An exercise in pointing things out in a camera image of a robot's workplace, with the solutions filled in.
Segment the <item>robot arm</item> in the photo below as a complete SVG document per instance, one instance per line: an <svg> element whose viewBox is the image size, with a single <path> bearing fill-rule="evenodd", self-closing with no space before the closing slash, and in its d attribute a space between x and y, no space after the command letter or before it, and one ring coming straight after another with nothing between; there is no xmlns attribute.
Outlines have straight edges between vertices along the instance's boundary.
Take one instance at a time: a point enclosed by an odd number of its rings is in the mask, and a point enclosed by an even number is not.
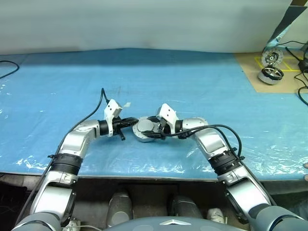
<svg viewBox="0 0 308 231"><path fill-rule="evenodd" d="M187 138L189 131L215 173L218 181L226 187L226 196L235 208L242 223L250 223L255 231L278 231L297 224L296 230L307 230L308 224L296 214L278 206L273 206L265 189L250 174L234 150L226 145L220 135L202 118L179 120L176 112L166 103L158 111L161 139L173 136ZM206 129L192 128L208 126ZM153 132L144 134L157 138Z"/></svg>
<svg viewBox="0 0 308 231"><path fill-rule="evenodd" d="M13 230L60 230L66 226L74 209L76 192L74 185L78 172L92 140L102 135L125 137L121 128L138 122L135 118L121 119L121 106L113 99L104 111L105 120L89 120L69 132L38 190L30 209L30 216L23 219Z"/></svg>

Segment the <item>white sneaker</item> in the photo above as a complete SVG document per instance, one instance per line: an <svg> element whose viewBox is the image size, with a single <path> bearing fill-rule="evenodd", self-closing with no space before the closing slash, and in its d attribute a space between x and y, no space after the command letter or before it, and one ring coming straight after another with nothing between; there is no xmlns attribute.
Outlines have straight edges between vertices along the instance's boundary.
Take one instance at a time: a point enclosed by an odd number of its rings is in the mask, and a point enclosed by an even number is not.
<svg viewBox="0 0 308 231"><path fill-rule="evenodd" d="M222 211L219 208L211 208L207 212L208 220L215 221L218 223L225 223L225 219L223 217Z"/></svg>

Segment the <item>plastic sheet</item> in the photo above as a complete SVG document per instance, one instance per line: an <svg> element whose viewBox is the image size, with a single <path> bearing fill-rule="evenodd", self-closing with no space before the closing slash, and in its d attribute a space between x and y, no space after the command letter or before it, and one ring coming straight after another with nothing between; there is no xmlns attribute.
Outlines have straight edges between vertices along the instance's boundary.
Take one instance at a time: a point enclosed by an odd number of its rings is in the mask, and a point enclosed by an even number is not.
<svg viewBox="0 0 308 231"><path fill-rule="evenodd" d="M47 155L93 110L104 87L109 98L126 105L122 118L152 116L168 103L179 118L232 127L242 138L245 162L262 180L302 179L307 173L307 108L293 94L256 93L232 54L123 49L4 58L21 68L0 80L2 172L41 173ZM92 118L103 119L103 108ZM141 143L130 128L123 132L125 141L94 141L80 174L216 178L193 140Z"/></svg>

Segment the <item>round metal object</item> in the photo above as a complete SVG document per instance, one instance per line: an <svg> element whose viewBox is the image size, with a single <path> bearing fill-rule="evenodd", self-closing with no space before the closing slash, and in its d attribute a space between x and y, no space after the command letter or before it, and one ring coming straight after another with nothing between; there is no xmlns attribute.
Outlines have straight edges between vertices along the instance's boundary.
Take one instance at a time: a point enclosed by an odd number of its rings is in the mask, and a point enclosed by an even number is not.
<svg viewBox="0 0 308 231"><path fill-rule="evenodd" d="M263 66L277 66L282 62L283 52L277 48L262 53L261 61Z"/></svg>
<svg viewBox="0 0 308 231"><path fill-rule="evenodd" d="M267 84L275 85L282 80L283 75L282 70L274 66L267 66L260 71L258 78Z"/></svg>
<svg viewBox="0 0 308 231"><path fill-rule="evenodd" d="M158 132L158 124L149 120L147 116L141 117L138 123L133 126L134 135L141 142L153 141L154 138L149 138L142 134L144 131Z"/></svg>

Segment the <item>blue tablecloth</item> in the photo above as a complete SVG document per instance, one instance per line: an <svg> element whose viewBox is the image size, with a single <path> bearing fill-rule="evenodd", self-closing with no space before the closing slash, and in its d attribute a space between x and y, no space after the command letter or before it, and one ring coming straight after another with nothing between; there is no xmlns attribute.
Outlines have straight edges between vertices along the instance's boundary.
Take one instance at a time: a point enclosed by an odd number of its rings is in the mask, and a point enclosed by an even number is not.
<svg viewBox="0 0 308 231"><path fill-rule="evenodd" d="M20 64L0 79L0 171L39 174L63 135L96 106L100 89L121 117L153 116L168 103L179 118L203 117L238 132L245 162L262 180L302 179L308 108L295 94L256 93L233 54L119 49L0 56ZM1 64L0 75L13 69ZM104 105L92 117L103 119ZM215 179L193 140L102 137L80 175ZM231 144L236 139L227 132Z"/></svg>

